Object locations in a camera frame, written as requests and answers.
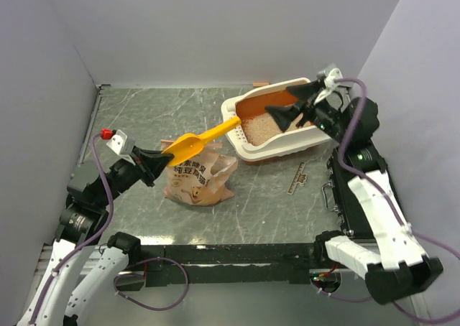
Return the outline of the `pink cat litter bag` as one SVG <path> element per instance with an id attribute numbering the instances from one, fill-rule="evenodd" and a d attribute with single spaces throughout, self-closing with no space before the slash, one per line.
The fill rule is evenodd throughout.
<path id="1" fill-rule="evenodd" d="M 165 197 L 192 206 L 213 206 L 235 196 L 226 183 L 236 171 L 238 159 L 221 154 L 221 148 L 221 144 L 208 144 L 200 154 L 167 167 Z"/>

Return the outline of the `yellow litter scoop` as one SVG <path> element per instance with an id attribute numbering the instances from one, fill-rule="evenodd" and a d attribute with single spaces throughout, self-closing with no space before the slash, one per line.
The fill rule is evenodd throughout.
<path id="1" fill-rule="evenodd" d="M 167 165 L 174 167 L 200 154 L 207 143 L 235 129 L 241 123 L 241 119 L 234 116 L 202 134 L 187 133 L 182 135 L 162 152 L 173 155 L 172 160 Z"/>

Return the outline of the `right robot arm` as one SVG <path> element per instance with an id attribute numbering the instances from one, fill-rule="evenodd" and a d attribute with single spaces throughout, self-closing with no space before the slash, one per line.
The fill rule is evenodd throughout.
<path id="1" fill-rule="evenodd" d="M 389 304 L 424 292 L 443 273 L 443 265 L 419 244 L 393 192 L 386 161 L 372 143 L 380 126 L 377 104 L 368 99 L 360 79 L 351 82 L 361 88 L 361 95 L 342 111 L 326 100 L 334 89 L 320 80 L 288 86 L 286 91 L 297 101 L 289 106 L 266 106 L 265 110 L 281 131 L 292 123 L 302 126 L 310 122 L 338 143 L 330 164 L 334 188 L 352 196 L 379 251 L 330 231 L 317 236 L 313 257 L 319 266 L 338 263 L 352 270 L 363 278 L 374 301 Z"/>

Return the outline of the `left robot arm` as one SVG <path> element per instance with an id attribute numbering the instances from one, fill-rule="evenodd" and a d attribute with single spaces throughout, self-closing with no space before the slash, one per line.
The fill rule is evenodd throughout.
<path id="1" fill-rule="evenodd" d="M 107 285 L 123 269 L 142 261 L 140 240 L 118 232 L 91 271 L 81 271 L 114 214 L 114 200 L 141 181 L 155 184 L 172 155 L 133 147 L 132 161 L 120 159 L 105 172 L 99 159 L 79 164 L 68 184 L 45 275 L 19 325 L 82 325 Z"/>

